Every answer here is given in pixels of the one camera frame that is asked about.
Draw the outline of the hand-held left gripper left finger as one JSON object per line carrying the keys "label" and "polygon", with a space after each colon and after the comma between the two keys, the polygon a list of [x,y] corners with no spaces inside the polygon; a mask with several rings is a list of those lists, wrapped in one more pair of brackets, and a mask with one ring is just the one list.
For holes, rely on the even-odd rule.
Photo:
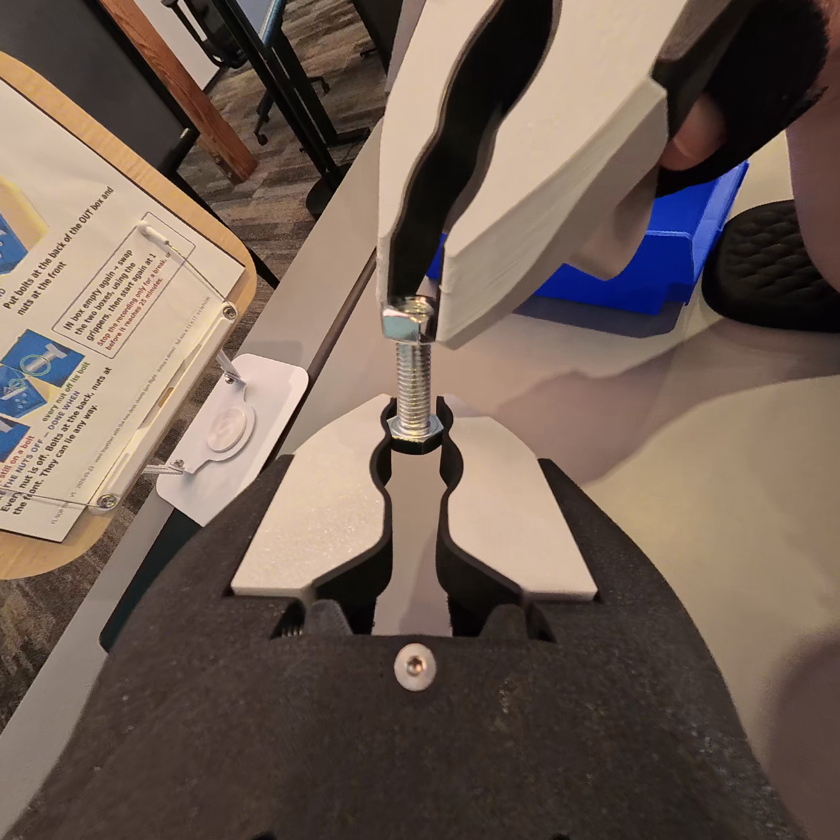
{"label": "hand-held left gripper left finger", "polygon": [[318,599],[385,536],[373,458],[391,400],[370,399],[297,449],[233,577],[236,595]]}

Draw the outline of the silver hex bolt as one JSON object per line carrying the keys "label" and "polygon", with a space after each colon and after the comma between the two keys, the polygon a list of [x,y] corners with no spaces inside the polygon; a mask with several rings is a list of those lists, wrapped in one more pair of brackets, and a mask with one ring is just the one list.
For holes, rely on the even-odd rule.
{"label": "silver hex bolt", "polygon": [[393,450],[426,455],[438,446],[444,426],[432,408],[431,345],[395,343],[395,414],[387,421]]}

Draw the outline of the brown wooden post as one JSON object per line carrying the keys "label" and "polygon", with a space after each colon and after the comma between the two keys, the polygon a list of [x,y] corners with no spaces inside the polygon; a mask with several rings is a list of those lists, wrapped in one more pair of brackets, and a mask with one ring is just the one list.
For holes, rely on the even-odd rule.
{"label": "brown wooden post", "polygon": [[102,1],[113,21],[199,131],[199,145],[234,184],[246,182],[257,161],[134,1]]}

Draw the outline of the black framed sign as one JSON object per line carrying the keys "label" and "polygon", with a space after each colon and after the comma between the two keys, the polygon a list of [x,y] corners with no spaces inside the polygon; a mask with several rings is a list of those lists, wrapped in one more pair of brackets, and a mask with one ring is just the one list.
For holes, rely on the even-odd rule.
{"label": "black framed sign", "polygon": [[168,178],[198,138],[182,107],[96,1],[2,1],[1,50]]}

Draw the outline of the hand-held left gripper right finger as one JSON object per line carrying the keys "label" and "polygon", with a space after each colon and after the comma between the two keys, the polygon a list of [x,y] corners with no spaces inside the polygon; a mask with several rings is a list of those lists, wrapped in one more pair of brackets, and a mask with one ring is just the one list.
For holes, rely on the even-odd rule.
{"label": "hand-held left gripper right finger", "polygon": [[452,394],[437,578],[450,599],[593,599],[597,588],[537,456],[496,419]]}

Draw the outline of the silver hex nut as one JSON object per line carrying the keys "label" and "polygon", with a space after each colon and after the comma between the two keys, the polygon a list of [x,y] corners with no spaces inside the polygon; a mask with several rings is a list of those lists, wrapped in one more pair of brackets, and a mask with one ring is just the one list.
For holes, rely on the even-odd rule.
{"label": "silver hex nut", "polygon": [[437,327],[437,302],[428,296],[400,297],[382,307],[381,326],[383,335],[389,340],[432,343]]}

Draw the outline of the white stand base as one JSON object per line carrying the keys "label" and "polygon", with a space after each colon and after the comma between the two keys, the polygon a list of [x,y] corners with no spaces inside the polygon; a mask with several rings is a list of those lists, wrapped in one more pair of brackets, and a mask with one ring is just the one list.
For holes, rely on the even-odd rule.
{"label": "white stand base", "polygon": [[175,446],[156,493],[207,525],[257,477],[309,386],[298,366],[217,355],[219,381]]}

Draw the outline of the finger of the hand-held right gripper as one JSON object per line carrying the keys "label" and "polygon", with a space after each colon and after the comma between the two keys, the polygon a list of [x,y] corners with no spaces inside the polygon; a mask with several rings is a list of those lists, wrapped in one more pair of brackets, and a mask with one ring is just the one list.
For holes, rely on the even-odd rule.
{"label": "finger of the hand-held right gripper", "polygon": [[648,177],[668,141],[653,67],[687,2],[562,2],[483,182],[446,240],[437,341],[456,349],[520,306]]}
{"label": "finger of the hand-held right gripper", "polygon": [[380,147],[377,292],[382,320],[433,322],[421,287],[451,217],[528,89],[561,2],[424,2],[387,100]]}

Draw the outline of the light wooden board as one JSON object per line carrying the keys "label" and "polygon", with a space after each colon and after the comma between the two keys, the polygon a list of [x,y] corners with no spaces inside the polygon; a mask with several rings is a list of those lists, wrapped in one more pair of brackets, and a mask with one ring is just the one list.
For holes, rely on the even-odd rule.
{"label": "light wooden board", "polygon": [[124,487],[115,505],[106,510],[97,508],[82,513],[62,542],[2,532],[1,577],[3,580],[15,580],[53,571],[78,559],[100,540],[110,522],[117,517],[142,469],[150,463],[156,449],[172,428],[177,414],[194,393],[204,373],[209,370],[217,352],[223,349],[234,326],[247,311],[256,294],[257,272],[255,261],[245,245],[223,223],[201,208],[197,201],[189,198],[181,188],[37,71],[2,53],[1,77],[9,87],[76,136],[113,169],[123,173],[157,203],[228,253],[243,267],[243,272],[227,298],[227,302],[236,309],[234,319],[222,318],[223,325],[215,327],[200,348],[173,374],[163,395],[153,405],[150,422],[140,430],[140,453],[134,459],[134,464],[122,467],[119,477]]}

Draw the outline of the person's right hand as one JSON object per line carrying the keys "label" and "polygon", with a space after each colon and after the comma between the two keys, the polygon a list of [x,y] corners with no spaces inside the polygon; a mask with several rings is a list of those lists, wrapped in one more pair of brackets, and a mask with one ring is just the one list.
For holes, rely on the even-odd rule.
{"label": "person's right hand", "polygon": [[710,158],[725,142],[726,125],[717,104],[705,92],[668,142],[659,164],[671,172],[685,172]]}

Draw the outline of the blue plastic bin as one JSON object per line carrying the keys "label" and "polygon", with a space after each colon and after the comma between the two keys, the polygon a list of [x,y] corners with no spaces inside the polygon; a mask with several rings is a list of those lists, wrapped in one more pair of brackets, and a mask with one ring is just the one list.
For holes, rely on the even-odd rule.
{"label": "blue plastic bin", "polygon": [[533,296],[650,316],[671,302],[686,305],[748,169],[744,161],[714,181],[655,199],[643,242],[615,278],[564,265]]}

